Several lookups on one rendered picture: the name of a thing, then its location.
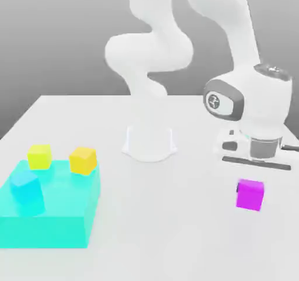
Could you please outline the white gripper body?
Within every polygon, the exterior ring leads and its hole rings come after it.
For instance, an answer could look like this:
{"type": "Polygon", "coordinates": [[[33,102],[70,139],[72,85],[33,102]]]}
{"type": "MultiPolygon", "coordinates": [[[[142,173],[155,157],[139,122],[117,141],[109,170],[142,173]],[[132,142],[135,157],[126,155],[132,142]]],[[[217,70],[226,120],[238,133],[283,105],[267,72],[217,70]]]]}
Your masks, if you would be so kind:
{"type": "Polygon", "coordinates": [[[221,168],[238,176],[291,176],[289,165],[277,165],[272,162],[255,162],[245,158],[220,157],[221,168]]]}

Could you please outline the small magenta cube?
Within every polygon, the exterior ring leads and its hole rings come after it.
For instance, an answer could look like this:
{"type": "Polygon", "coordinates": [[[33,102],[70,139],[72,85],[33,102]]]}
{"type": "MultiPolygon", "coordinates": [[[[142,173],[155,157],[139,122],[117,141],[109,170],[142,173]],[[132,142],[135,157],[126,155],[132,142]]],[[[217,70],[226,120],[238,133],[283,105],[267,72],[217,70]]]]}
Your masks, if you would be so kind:
{"type": "Polygon", "coordinates": [[[237,184],[236,207],[260,211],[264,193],[265,185],[263,182],[240,179],[237,184]]]}

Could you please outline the small orange cube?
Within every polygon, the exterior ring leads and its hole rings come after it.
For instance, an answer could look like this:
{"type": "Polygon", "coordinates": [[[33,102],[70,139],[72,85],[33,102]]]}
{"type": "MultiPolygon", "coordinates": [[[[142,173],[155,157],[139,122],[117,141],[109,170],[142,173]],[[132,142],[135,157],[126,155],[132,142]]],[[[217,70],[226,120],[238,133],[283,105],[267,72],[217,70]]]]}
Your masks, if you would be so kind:
{"type": "Polygon", "coordinates": [[[97,166],[96,150],[88,147],[77,147],[69,156],[72,173],[89,175],[97,166]]]}

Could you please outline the small yellow cube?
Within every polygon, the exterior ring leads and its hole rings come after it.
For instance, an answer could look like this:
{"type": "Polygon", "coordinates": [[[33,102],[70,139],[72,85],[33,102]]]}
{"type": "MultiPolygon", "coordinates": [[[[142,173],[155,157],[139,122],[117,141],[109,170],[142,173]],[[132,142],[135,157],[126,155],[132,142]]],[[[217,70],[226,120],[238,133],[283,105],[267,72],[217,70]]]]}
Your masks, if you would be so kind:
{"type": "Polygon", "coordinates": [[[49,169],[52,162],[49,144],[32,145],[27,152],[27,160],[31,170],[49,169]]]}

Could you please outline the small cyan cube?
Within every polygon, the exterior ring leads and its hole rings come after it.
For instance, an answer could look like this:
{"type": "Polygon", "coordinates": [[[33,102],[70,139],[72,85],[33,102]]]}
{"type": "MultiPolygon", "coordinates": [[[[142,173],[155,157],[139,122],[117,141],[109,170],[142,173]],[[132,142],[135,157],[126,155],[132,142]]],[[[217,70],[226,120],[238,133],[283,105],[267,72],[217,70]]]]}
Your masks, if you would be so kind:
{"type": "Polygon", "coordinates": [[[45,212],[41,182],[32,171],[13,173],[9,178],[9,187],[20,216],[38,216],[45,212]]]}

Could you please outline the large turquoise box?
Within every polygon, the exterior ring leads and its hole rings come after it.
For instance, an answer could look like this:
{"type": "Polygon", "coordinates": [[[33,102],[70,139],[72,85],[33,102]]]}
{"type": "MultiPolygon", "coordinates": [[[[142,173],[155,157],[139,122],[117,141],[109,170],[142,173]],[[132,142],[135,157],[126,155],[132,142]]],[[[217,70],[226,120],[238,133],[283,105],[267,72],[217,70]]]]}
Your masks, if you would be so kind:
{"type": "Polygon", "coordinates": [[[48,170],[33,170],[41,182],[45,212],[23,217],[9,187],[15,172],[29,169],[21,160],[0,187],[0,248],[87,248],[100,196],[100,170],[89,175],[70,171],[67,160],[48,170]]]}

